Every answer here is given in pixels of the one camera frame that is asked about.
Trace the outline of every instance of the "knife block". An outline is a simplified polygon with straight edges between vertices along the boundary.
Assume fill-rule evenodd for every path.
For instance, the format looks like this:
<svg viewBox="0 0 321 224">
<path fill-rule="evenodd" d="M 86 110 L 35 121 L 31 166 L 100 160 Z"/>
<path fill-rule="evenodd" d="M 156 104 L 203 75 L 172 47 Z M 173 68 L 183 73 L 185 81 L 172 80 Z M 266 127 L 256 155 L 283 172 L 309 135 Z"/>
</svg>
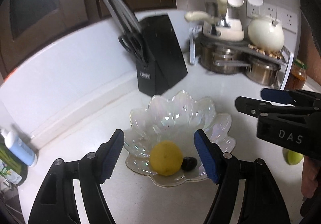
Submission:
<svg viewBox="0 0 321 224">
<path fill-rule="evenodd" d="M 168 15 L 140 21 L 147 65 L 136 60 L 139 91 L 161 95 L 187 75 L 187 68 Z"/>
</svg>

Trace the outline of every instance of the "wall outlet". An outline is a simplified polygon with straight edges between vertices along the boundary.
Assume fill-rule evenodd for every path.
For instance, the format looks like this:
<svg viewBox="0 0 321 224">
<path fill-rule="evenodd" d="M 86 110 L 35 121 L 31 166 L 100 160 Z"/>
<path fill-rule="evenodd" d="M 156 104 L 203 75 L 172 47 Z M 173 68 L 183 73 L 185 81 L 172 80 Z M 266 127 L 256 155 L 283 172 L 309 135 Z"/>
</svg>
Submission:
<svg viewBox="0 0 321 224">
<path fill-rule="evenodd" d="M 264 15 L 271 18 L 276 18 L 276 6 L 268 3 L 264 3 Z"/>
<path fill-rule="evenodd" d="M 260 13 L 260 16 L 264 16 L 264 3 L 259 6 L 259 13 Z"/>
<path fill-rule="evenodd" d="M 295 34 L 298 32 L 298 15 L 289 10 L 281 8 L 282 27 Z"/>
<path fill-rule="evenodd" d="M 259 15 L 259 7 L 251 5 L 248 1 L 246 1 L 246 10 L 247 10 L 247 16 L 251 17 L 252 14 Z"/>
</svg>

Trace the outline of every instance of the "flower-shaped glass bowl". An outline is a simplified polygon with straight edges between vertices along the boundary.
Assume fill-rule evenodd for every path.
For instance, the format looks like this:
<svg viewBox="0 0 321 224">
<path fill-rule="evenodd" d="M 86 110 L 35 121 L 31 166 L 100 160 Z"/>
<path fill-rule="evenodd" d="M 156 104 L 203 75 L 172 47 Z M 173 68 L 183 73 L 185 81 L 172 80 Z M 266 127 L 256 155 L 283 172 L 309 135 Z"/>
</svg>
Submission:
<svg viewBox="0 0 321 224">
<path fill-rule="evenodd" d="M 186 181 L 207 178 L 203 164 L 194 145 L 194 132 L 203 129 L 211 142 L 217 143 L 223 152 L 231 152 L 235 139 L 227 135 L 232 118 L 227 113 L 216 113 L 210 97 L 193 100 L 180 91 L 167 100 L 159 95 L 152 97 L 147 109 L 133 109 L 130 113 L 132 129 L 125 131 L 125 148 L 129 155 L 126 165 L 132 171 L 151 177 L 161 187 L 173 187 Z M 197 167 L 185 172 L 182 169 L 171 176 L 157 174 L 149 165 L 149 153 L 158 143 L 173 141 L 183 157 L 195 157 Z"/>
</svg>

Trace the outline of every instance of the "human hand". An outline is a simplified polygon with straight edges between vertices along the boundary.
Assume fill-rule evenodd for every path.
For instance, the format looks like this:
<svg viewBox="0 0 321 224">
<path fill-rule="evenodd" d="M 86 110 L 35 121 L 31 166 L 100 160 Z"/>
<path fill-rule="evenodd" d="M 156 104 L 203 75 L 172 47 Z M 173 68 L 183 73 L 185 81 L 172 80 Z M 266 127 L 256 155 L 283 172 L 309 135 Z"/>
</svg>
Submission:
<svg viewBox="0 0 321 224">
<path fill-rule="evenodd" d="M 317 166 L 308 156 L 304 156 L 302 169 L 302 195 L 311 199 L 316 191 L 319 183 L 316 180 L 320 166 Z"/>
</svg>

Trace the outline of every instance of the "lemon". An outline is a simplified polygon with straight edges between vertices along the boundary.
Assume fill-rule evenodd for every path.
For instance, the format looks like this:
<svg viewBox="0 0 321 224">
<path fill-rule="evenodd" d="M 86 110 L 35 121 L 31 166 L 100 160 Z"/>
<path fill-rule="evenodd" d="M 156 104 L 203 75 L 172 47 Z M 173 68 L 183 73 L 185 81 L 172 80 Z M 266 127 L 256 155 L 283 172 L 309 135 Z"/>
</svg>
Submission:
<svg viewBox="0 0 321 224">
<path fill-rule="evenodd" d="M 303 155 L 294 151 L 288 151 L 288 164 L 296 165 L 303 159 Z"/>
<path fill-rule="evenodd" d="M 183 154 L 172 141 L 162 141 L 149 154 L 149 163 L 154 171 L 163 176 L 178 172 L 182 166 Z"/>
</svg>

